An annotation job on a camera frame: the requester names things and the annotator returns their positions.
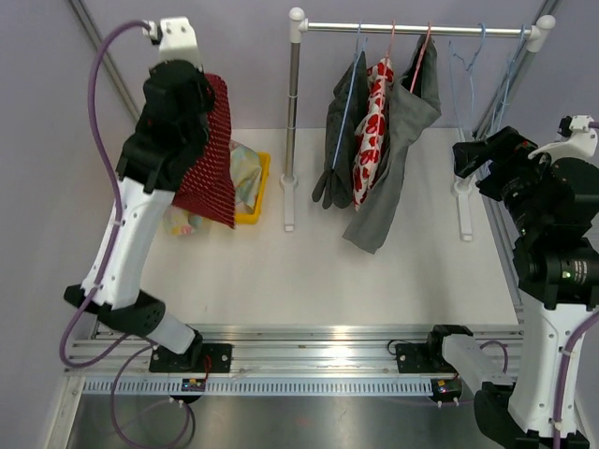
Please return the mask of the pastel floral skirt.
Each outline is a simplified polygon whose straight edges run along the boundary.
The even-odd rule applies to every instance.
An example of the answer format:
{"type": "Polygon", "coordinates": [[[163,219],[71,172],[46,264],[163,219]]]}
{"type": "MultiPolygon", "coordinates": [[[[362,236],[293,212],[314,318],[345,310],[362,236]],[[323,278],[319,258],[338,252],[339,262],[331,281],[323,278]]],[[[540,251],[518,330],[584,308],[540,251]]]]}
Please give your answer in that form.
{"type": "MultiPolygon", "coordinates": [[[[230,176],[235,189],[236,224],[255,225],[259,218],[258,199],[263,193],[262,182],[266,168],[261,153],[239,143],[229,141],[230,176]]],[[[171,206],[163,216],[166,233],[171,236],[190,235],[198,231],[204,218],[190,211],[171,206]]]]}

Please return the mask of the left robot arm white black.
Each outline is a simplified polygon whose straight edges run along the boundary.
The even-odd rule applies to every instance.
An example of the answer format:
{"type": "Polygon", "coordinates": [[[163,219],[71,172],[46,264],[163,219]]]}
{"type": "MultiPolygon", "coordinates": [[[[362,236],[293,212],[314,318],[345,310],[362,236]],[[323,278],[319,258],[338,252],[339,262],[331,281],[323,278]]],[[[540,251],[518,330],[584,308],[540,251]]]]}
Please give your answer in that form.
{"type": "Polygon", "coordinates": [[[143,91],[144,108],[114,173],[116,198],[101,247],[88,275],[68,286],[64,299],[117,332],[160,346],[177,368],[192,371],[203,358],[202,336],[140,282],[163,214],[209,141],[207,114],[216,94],[205,74],[183,60],[151,68],[143,91]]]}

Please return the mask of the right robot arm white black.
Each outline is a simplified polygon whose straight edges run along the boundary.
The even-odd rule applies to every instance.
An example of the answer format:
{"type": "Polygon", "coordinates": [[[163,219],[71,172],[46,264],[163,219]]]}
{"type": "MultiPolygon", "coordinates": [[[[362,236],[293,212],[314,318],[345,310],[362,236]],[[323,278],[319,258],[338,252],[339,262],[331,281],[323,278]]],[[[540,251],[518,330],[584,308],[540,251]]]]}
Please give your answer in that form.
{"type": "Polygon", "coordinates": [[[598,212],[598,145],[587,116],[565,120],[561,139],[538,146],[506,127],[453,147],[454,172],[480,167],[479,192],[501,202],[519,235],[513,250],[524,304],[519,374],[511,380],[462,326],[438,325],[427,364],[450,366],[474,394],[480,432],[504,448],[586,448],[573,412],[578,351],[598,321],[598,254],[587,232],[598,212]]]}

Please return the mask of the red white polka-dot skirt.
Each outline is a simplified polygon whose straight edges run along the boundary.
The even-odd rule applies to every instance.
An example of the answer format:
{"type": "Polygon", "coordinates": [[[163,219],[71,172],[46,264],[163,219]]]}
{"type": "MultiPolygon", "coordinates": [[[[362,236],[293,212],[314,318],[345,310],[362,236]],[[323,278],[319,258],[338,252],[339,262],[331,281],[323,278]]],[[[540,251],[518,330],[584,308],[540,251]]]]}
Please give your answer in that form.
{"type": "Polygon", "coordinates": [[[211,221],[235,227],[235,187],[230,175],[231,115],[228,89],[218,75],[208,73],[215,91],[214,108],[207,114],[210,139],[204,155],[190,167],[173,205],[211,221]]]}

